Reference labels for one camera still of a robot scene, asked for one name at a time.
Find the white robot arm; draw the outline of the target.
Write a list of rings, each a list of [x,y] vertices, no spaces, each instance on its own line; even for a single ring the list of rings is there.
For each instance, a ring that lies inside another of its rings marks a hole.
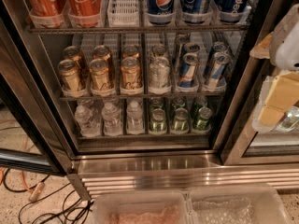
[[[274,129],[284,114],[299,101],[299,4],[288,13],[249,53],[253,58],[268,59],[280,70],[263,82],[252,127],[267,133]]]

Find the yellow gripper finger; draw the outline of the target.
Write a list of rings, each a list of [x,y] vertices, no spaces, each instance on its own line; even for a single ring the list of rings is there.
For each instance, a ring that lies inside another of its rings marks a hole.
[[[249,55],[256,59],[269,59],[272,35],[273,33],[268,34],[258,45],[251,49]]]
[[[258,121],[273,127],[278,124],[284,113],[299,101],[299,73],[282,71],[272,80]]]

